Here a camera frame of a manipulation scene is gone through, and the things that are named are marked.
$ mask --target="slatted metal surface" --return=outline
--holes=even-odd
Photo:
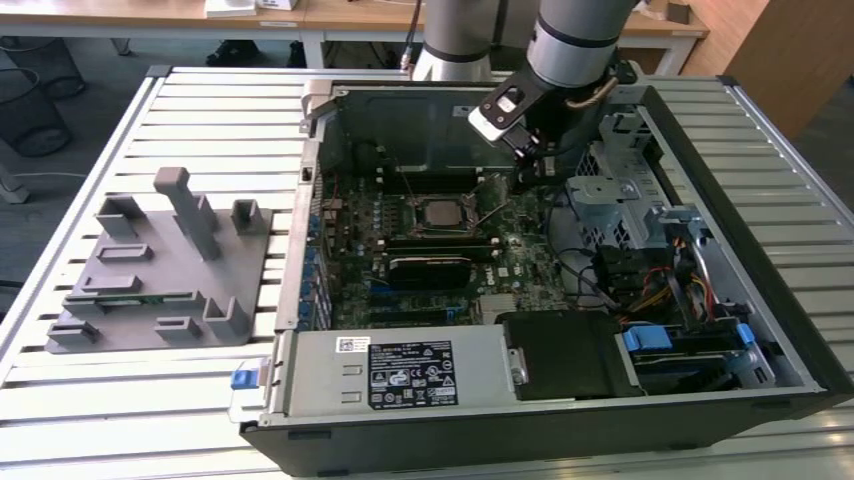
[[[272,348],[271,312],[303,148],[299,96],[307,78],[319,76],[398,78],[378,71],[184,68],[165,80],[147,80],[13,309],[20,328],[12,329],[16,318],[7,318],[0,331],[17,330],[11,345],[3,344],[8,351],[0,362],[0,478],[287,478],[228,421],[228,375],[241,360],[268,355]],[[854,370],[854,231],[834,198],[797,158],[769,142],[714,79],[651,82],[841,361]],[[145,209],[168,209],[151,187],[164,165],[188,168],[191,188],[208,194],[213,208],[250,197],[275,210],[252,342],[220,349],[51,355],[41,349],[47,329],[100,233],[93,210],[113,193],[132,193]],[[678,174],[671,176],[687,193]],[[372,478],[554,479],[615,471],[634,479],[742,478],[758,472],[774,478],[854,478],[851,407],[763,425],[705,450]],[[512,441],[512,432],[507,435]]]

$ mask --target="motherboard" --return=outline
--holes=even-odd
[[[332,328],[490,324],[571,300],[544,236],[546,190],[503,173],[324,178]]]

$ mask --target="black mesh basket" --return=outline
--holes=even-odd
[[[24,157],[53,153],[71,132],[32,70],[0,70],[0,138]]]
[[[0,49],[19,68],[39,74],[41,88],[51,98],[72,97],[85,89],[80,70],[61,38],[3,37]]]

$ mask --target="desk leg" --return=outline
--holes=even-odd
[[[7,169],[0,165],[0,198],[7,202],[24,203],[29,197],[29,192],[21,185],[21,182],[12,176]]]
[[[116,49],[116,53],[123,57],[128,56],[131,52],[131,39],[129,38],[111,38],[112,47]]]
[[[670,46],[658,64],[655,75],[679,75],[695,43],[695,37],[670,38]]]
[[[306,50],[306,64],[311,69],[326,68],[323,61],[323,40],[322,31],[304,30],[300,32],[303,48]]]

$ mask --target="power supply label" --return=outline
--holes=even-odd
[[[374,410],[456,404],[450,341],[368,347],[368,405]]]

